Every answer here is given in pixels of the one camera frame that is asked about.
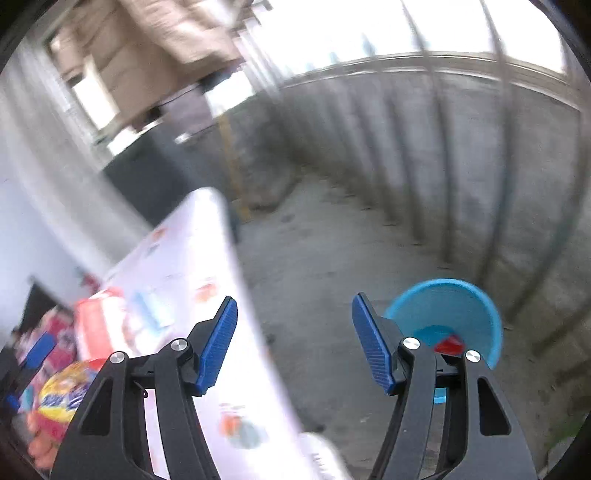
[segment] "blue plastic bowl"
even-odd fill
[[[490,369],[503,345],[503,327],[495,304],[481,289],[463,280],[437,278],[416,284],[386,310],[404,336],[434,347],[457,334],[467,350],[478,351]],[[435,389],[435,403],[444,403],[445,388]]]

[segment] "metal screw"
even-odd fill
[[[409,350],[416,350],[417,348],[419,348],[421,346],[421,342],[419,342],[416,338],[414,337],[406,337],[403,341],[402,344],[408,348]]]
[[[466,359],[477,364],[480,361],[480,354],[476,350],[468,350],[466,352]]]
[[[170,348],[175,352],[182,352],[187,348],[187,341],[184,338],[177,338],[170,344]]]
[[[123,352],[115,352],[111,355],[110,360],[112,364],[120,364],[125,360],[125,354]]]

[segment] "white wall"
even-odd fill
[[[0,143],[0,346],[21,321],[30,276],[66,304],[88,295],[79,287],[74,260],[10,178],[3,146]]]

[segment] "white table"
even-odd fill
[[[299,437],[300,424],[287,398],[255,319],[226,221],[225,201],[215,189],[199,189],[110,273],[105,287],[122,288],[132,330],[145,327],[134,306],[149,292],[174,320],[161,330],[125,339],[121,318],[109,318],[114,350],[129,356],[158,351],[212,318],[225,296],[238,303],[238,325],[217,384],[195,399],[203,433],[222,480],[308,480],[319,477]],[[154,473],[168,478],[154,393],[145,401]]]

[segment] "red object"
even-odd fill
[[[113,315],[121,320],[127,315],[123,292],[115,287],[76,304],[74,329],[81,358],[108,358],[113,352],[105,319]]]
[[[445,355],[461,355],[464,350],[464,342],[457,335],[450,335],[435,346],[437,353],[444,353]]]

